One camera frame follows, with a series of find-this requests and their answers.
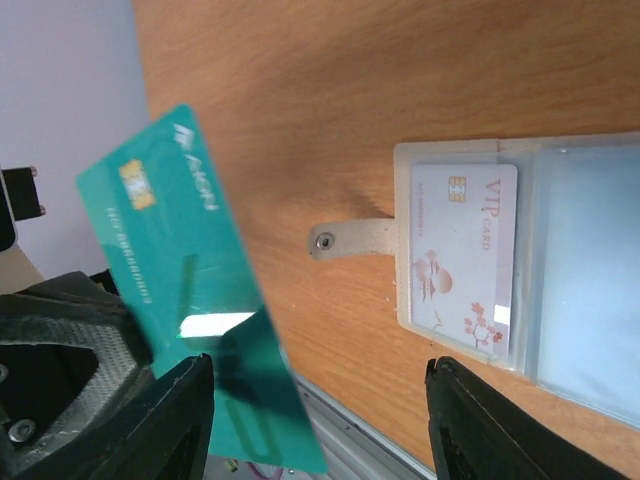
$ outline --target wood grain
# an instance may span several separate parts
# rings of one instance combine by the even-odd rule
[[[398,326],[392,258],[314,263],[306,234],[392,215],[402,141],[640,129],[638,3],[134,4],[151,112],[197,110],[293,366],[432,465],[424,370],[452,352]],[[639,475],[638,432],[464,361]]]

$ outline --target white background surface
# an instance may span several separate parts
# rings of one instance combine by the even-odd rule
[[[130,0],[0,2],[0,165],[38,169],[18,244],[45,278],[106,268],[75,177],[148,118]]]

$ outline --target red flower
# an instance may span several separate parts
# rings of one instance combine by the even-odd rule
[[[481,317],[484,313],[484,308],[482,308],[482,305],[476,302],[471,304],[471,311],[477,313],[478,316]]]

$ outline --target bolt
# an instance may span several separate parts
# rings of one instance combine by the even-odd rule
[[[18,420],[9,429],[9,439],[14,443],[24,443],[36,433],[36,422],[28,418]]]
[[[318,235],[316,238],[316,247],[320,250],[329,250],[333,243],[335,242],[335,238],[329,232],[324,232]]]

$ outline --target cable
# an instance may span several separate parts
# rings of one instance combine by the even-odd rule
[[[262,471],[253,463],[247,462],[247,466],[256,476],[256,478],[260,478],[261,480],[280,480],[282,478],[282,474],[284,473],[284,468],[277,468],[276,471],[270,477],[267,477]]]

